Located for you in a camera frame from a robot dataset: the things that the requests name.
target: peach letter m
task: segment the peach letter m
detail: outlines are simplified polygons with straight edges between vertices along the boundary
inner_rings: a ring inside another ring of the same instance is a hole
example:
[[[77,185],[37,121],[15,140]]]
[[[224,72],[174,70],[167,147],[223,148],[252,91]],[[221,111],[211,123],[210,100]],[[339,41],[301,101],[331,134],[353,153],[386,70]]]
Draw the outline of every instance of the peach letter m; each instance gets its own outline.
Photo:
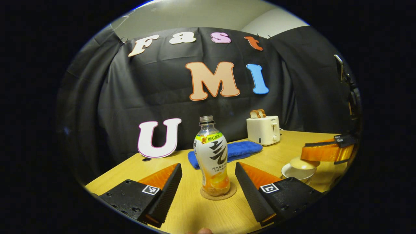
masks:
[[[221,95],[224,97],[233,97],[240,94],[234,80],[232,62],[220,62],[217,65],[215,73],[208,69],[203,62],[190,62],[185,65],[191,71],[193,93],[189,96],[192,101],[204,100],[208,97],[208,93],[203,90],[202,84],[208,89],[209,93],[216,97],[223,85]]]

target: toaster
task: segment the toaster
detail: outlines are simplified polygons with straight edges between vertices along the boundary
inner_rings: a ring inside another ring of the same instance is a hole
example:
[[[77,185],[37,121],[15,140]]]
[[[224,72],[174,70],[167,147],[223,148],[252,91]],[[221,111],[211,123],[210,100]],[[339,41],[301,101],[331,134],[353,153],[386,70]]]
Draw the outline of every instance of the toaster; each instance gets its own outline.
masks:
[[[279,117],[247,119],[248,140],[260,145],[270,145],[280,141]]]

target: blue towel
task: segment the blue towel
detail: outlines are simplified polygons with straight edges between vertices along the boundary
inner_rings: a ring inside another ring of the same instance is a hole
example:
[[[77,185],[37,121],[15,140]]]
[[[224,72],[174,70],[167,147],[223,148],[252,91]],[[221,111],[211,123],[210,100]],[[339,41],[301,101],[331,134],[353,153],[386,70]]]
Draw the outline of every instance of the blue towel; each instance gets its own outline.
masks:
[[[247,158],[252,153],[259,152],[262,149],[262,145],[250,141],[229,143],[227,162]],[[196,160],[194,151],[190,151],[188,153],[188,160],[195,169],[199,169],[198,161]]]

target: white wall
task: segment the white wall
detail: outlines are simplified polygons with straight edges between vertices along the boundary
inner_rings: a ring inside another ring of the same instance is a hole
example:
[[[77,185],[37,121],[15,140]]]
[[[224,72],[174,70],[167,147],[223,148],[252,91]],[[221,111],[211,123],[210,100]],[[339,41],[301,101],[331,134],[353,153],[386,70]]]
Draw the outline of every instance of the white wall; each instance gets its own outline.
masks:
[[[297,16],[278,7],[255,18],[242,28],[241,31],[255,35],[259,34],[261,37],[269,38],[269,36],[272,37],[286,30],[307,25],[307,23]]]

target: black cloth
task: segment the black cloth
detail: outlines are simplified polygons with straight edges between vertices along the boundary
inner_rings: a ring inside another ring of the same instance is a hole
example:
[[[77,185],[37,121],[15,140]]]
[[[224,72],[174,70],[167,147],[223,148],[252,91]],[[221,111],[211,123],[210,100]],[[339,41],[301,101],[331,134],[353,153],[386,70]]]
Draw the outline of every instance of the black cloth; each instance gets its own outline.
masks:
[[[193,32],[192,43],[172,45],[178,32]],[[229,44],[214,43],[210,34],[225,32]],[[133,57],[135,41],[159,34],[145,51]],[[259,41],[263,51],[244,37]],[[139,124],[157,121],[153,145],[165,143],[163,121],[181,118],[176,150],[191,149],[199,117],[213,115],[228,142],[247,137],[249,112],[264,109],[279,116],[285,130],[342,133],[349,129],[348,87],[339,82],[335,48],[310,26],[266,39],[245,32],[192,27],[154,32],[126,43],[111,26],[80,51],[68,68],[58,96],[58,132],[78,179],[86,184],[136,154]],[[234,64],[240,94],[220,94],[192,101],[189,62],[203,62],[212,73],[219,62]],[[265,95],[253,92],[247,64],[262,66]]]

